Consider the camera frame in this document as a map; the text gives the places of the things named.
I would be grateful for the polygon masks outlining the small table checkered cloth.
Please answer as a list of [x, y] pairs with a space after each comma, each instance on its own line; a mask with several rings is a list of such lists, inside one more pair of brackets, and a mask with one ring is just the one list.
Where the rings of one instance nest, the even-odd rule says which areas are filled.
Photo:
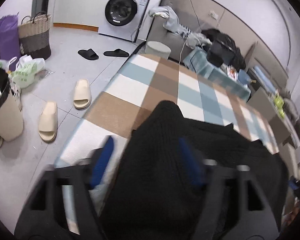
[[230, 77], [222, 69], [223, 67], [228, 69], [227, 65], [223, 64], [220, 68], [218, 68], [210, 63], [206, 56], [206, 51], [204, 51], [202, 48], [196, 47], [189, 53], [189, 55], [187, 55], [187, 57], [185, 57], [183, 64], [197, 75], [216, 83], [243, 101], [247, 102], [251, 95], [251, 90], [247, 85], [243, 85], [238, 81], [237, 73], [235, 72], [235, 77]]

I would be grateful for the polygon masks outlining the grey sofa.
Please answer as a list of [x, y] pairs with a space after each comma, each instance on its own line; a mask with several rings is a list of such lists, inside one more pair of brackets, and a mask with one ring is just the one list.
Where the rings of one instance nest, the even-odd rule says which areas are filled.
[[258, 67], [277, 88], [286, 87], [288, 74], [265, 38], [226, 7], [214, 0], [162, 0], [149, 13], [153, 18], [148, 40], [171, 49], [170, 57], [183, 60], [217, 29], [234, 41], [248, 69]]

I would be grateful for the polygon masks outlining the blue plastic bowl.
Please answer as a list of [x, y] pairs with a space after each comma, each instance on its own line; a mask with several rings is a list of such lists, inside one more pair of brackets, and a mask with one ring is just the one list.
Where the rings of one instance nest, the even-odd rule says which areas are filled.
[[238, 81], [245, 86], [251, 83], [251, 78], [244, 70], [240, 69], [238, 72]]

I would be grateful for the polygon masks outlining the green cloth item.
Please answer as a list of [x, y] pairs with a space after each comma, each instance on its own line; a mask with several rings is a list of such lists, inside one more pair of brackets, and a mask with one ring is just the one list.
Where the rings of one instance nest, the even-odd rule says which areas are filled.
[[279, 93], [276, 93], [276, 95], [274, 97], [274, 104], [275, 104], [281, 118], [285, 117], [285, 112], [283, 110], [284, 103], [285, 102], [284, 102], [283, 98], [279, 95]]

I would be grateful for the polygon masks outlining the near beige slipper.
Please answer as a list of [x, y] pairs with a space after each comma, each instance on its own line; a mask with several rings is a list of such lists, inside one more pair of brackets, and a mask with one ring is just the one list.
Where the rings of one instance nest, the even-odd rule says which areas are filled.
[[38, 132], [44, 142], [52, 142], [57, 135], [57, 103], [48, 101], [38, 122]]

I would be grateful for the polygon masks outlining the far beige slipper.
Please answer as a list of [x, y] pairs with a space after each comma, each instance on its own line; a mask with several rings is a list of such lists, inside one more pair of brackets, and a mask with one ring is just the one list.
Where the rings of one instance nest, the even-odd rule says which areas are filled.
[[91, 91], [89, 81], [86, 79], [80, 79], [76, 83], [74, 90], [74, 107], [76, 109], [84, 109], [91, 103]]

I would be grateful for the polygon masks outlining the white base cabinet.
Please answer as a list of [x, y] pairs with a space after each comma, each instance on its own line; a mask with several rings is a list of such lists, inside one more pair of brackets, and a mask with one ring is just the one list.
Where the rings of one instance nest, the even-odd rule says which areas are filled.
[[98, 31], [106, 0], [55, 0], [53, 26]]

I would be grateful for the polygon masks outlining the plaid checkered blanket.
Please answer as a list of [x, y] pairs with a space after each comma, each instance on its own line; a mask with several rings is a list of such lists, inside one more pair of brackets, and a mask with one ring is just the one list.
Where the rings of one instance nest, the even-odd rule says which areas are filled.
[[245, 138], [261, 140], [270, 153], [278, 150], [269, 122], [234, 93], [174, 62], [153, 55], [134, 55], [85, 113], [56, 165], [73, 165], [101, 147], [107, 136], [112, 136], [117, 145], [102, 179], [102, 184], [106, 184], [114, 174], [131, 131], [162, 100], [175, 102], [187, 118], [218, 125], [233, 124]]

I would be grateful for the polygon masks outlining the white washing machine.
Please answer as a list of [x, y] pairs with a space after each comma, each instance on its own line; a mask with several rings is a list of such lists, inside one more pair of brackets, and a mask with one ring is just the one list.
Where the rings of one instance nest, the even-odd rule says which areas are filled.
[[107, 35], [135, 42], [148, 0], [106, 0], [103, 22], [98, 28], [101, 35]]

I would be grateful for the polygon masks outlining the left black slipper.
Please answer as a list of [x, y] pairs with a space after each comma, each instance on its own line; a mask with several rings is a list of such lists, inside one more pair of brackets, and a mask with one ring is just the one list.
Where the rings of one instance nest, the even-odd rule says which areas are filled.
[[92, 49], [88, 49], [88, 50], [81, 49], [78, 51], [78, 54], [89, 61], [95, 61], [99, 59], [97, 53], [94, 52]]

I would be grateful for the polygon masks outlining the right black slipper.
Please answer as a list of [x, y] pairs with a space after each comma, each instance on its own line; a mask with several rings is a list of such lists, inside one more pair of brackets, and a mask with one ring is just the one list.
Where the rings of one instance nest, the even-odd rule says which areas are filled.
[[111, 51], [105, 51], [103, 55], [107, 57], [129, 57], [129, 53], [120, 48]]

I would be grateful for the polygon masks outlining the black slipper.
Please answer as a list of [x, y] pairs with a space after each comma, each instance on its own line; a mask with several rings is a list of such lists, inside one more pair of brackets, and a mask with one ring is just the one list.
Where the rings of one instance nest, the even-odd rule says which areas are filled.
[[111, 51], [105, 51], [103, 55], [107, 57], [129, 57], [129, 53], [120, 48]]
[[78, 54], [89, 61], [95, 61], [99, 59], [97, 53], [94, 52], [92, 49], [88, 49], [88, 50], [81, 49], [78, 51]]

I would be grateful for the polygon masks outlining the black knit sweater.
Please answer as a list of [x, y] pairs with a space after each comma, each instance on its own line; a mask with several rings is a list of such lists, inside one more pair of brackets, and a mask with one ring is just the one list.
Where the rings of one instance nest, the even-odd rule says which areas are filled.
[[260, 140], [162, 101], [132, 133], [100, 223], [107, 239], [276, 239], [287, 180]]

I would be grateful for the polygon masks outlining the white round stool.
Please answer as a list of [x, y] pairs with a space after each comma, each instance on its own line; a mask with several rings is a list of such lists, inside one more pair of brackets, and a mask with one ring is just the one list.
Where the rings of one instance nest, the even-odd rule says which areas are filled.
[[168, 59], [168, 57], [171, 53], [171, 49], [161, 42], [148, 41], [146, 43], [145, 53], [159, 56], [159, 57], [162, 57], [163, 59]]

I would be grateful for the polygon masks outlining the light grey crumpled clothes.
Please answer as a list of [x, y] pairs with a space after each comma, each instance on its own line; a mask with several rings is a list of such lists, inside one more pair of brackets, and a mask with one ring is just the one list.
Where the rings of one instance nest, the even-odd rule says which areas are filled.
[[203, 34], [201, 33], [194, 33], [188, 27], [180, 24], [179, 17], [174, 12], [174, 10], [170, 6], [158, 6], [153, 7], [149, 11], [149, 17], [161, 17], [165, 19], [165, 22], [162, 26], [179, 36], [181, 36], [184, 40], [186, 46], [194, 49], [195, 47], [202, 47], [205, 45], [211, 45], [212, 42]]

